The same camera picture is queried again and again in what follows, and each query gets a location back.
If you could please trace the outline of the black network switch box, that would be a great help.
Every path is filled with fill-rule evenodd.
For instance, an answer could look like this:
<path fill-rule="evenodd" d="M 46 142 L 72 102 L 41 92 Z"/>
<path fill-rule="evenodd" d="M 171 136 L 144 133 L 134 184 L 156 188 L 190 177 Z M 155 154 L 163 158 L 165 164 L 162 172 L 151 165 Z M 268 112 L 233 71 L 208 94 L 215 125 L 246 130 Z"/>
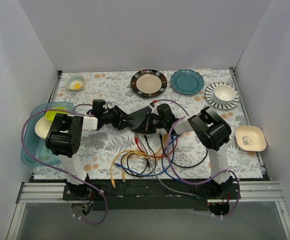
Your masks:
<path fill-rule="evenodd" d="M 141 124 L 145 121 L 147 114 L 150 114 L 151 112 L 152 107 L 146 106 L 140 110 L 130 113 L 129 116 L 132 118 L 129 120 L 129 122 L 132 124 L 130 127 L 131 130 L 136 130 L 138 127 L 140 127 Z"/>

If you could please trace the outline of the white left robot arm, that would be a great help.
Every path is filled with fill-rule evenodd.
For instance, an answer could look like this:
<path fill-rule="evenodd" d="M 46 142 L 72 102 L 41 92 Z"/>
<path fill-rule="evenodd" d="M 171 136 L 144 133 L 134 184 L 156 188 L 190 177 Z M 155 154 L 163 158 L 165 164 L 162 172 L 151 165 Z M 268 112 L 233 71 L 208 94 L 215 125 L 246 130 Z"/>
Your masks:
<path fill-rule="evenodd" d="M 55 115 L 45 145 L 60 160 L 68 174 L 66 185 L 80 200 L 86 200 L 91 195 L 91 187 L 84 183 L 89 181 L 89 176 L 78 155 L 82 132 L 96 131 L 107 124 L 122 130 L 132 126 L 130 121 L 133 119 L 118 106 L 111 107 L 101 99 L 93 101 L 92 109 L 85 116 L 64 112 Z"/>

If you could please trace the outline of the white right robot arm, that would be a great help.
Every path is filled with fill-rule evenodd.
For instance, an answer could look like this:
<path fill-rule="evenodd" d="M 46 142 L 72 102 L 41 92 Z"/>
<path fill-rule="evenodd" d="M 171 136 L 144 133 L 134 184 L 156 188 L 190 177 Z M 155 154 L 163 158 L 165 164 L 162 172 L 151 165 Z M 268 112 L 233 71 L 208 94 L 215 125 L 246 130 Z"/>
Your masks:
<path fill-rule="evenodd" d="M 164 103 L 147 106 L 130 116 L 133 118 L 130 121 L 131 129 L 138 134 L 154 134 L 157 129 L 164 129 L 171 136 L 194 132 L 209 154 L 211 175 L 219 174 L 211 180 L 211 194 L 222 199 L 229 193 L 233 178 L 229 172 L 221 171 L 228 168 L 227 147 L 232 130 L 212 108 L 207 106 L 197 114 L 177 118 L 169 105 Z"/>

